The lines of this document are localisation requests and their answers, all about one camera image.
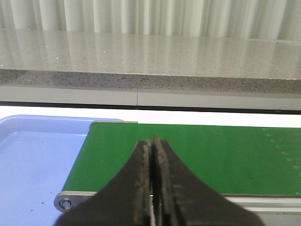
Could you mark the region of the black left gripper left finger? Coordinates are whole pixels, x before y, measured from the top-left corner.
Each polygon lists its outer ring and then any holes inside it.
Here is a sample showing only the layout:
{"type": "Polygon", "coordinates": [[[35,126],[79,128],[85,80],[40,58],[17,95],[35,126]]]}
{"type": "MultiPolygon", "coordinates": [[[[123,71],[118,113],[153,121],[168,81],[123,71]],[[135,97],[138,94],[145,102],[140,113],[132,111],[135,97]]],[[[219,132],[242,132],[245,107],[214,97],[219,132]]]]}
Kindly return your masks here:
{"type": "Polygon", "coordinates": [[[151,142],[139,141],[130,158],[99,192],[64,191],[56,226],[149,226],[151,142]]]}

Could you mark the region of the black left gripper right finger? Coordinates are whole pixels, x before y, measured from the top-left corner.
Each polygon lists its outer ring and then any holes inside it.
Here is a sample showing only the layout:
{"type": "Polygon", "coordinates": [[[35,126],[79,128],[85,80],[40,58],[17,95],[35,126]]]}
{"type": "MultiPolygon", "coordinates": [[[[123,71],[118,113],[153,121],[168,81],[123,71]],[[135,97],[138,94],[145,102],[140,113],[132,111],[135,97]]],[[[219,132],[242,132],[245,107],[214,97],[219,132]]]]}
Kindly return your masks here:
{"type": "Polygon", "coordinates": [[[152,142],[154,212],[160,226],[262,226],[251,211],[200,180],[167,140],[152,142]]]}

